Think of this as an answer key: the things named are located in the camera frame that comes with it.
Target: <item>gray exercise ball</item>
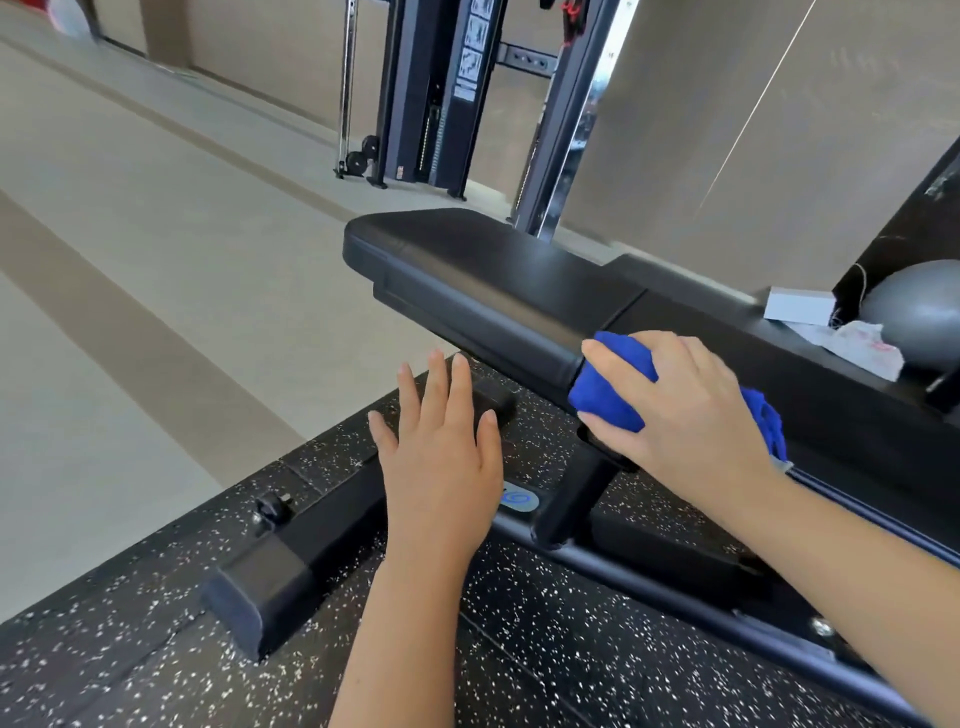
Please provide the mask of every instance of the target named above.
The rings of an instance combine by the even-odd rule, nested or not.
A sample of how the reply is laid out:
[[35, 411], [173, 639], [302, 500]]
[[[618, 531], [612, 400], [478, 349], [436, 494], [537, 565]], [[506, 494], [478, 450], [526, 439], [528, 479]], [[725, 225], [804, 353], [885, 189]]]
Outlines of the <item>gray exercise ball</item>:
[[960, 366], [960, 260], [930, 260], [897, 271], [860, 306], [883, 324], [883, 340], [908, 364], [938, 372]]

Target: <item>hand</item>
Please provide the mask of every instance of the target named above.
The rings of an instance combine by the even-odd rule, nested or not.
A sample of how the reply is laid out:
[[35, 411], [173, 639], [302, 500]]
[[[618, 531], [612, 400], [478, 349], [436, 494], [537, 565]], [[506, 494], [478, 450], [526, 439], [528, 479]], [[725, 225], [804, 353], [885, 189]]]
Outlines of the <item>hand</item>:
[[601, 442], [701, 509], [718, 486], [728, 495], [730, 488], [776, 475], [736, 375], [719, 356], [700, 339], [668, 331], [633, 336], [653, 355], [656, 383], [600, 342], [583, 343], [590, 364], [646, 423], [629, 432], [581, 412]]
[[490, 531], [503, 494], [503, 456], [496, 415], [485, 412], [473, 437], [470, 366], [453, 357], [447, 390], [444, 355], [434, 351], [423, 403], [410, 367], [397, 374], [399, 441], [378, 412], [370, 431], [387, 491], [386, 562], [402, 569], [467, 572]]

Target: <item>person's left hand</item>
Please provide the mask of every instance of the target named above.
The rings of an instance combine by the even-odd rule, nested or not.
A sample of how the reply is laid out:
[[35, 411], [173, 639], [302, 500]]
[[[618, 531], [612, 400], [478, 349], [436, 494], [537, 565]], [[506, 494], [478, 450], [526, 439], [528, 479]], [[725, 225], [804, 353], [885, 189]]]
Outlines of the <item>person's left hand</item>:
[[443, 353], [432, 352], [428, 362], [422, 403], [410, 367], [396, 376], [399, 440], [378, 412], [370, 413], [387, 492], [386, 562], [462, 576], [503, 494], [500, 431], [488, 411], [474, 440], [470, 366], [462, 354], [453, 357], [449, 387]]

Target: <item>blue cloth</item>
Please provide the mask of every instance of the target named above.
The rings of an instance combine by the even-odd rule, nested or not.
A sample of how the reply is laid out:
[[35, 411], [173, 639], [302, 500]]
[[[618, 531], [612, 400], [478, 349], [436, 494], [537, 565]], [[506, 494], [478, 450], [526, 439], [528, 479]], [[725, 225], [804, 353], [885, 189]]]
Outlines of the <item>blue cloth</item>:
[[[654, 368], [650, 350], [632, 336], [609, 331], [598, 331], [594, 338], [624, 361], [632, 364], [650, 381], [659, 378]], [[756, 426], [766, 441], [770, 454], [780, 460], [786, 460], [786, 442], [783, 440], [783, 422], [780, 414], [756, 389], [740, 387], [743, 400], [754, 416]], [[597, 372], [589, 362], [584, 363], [580, 375], [573, 382], [567, 395], [570, 404], [580, 412], [589, 412], [611, 425], [640, 432], [643, 420], [626, 401], [620, 398], [610, 383]]]

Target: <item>floor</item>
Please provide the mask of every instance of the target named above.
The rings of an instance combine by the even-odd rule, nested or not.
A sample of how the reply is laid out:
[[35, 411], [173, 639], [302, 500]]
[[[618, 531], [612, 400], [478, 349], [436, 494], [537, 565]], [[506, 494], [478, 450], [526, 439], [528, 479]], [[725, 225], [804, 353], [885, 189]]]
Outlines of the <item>floor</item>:
[[2, 1], [0, 119], [0, 620], [450, 351], [340, 247], [455, 203], [335, 180], [330, 130]]

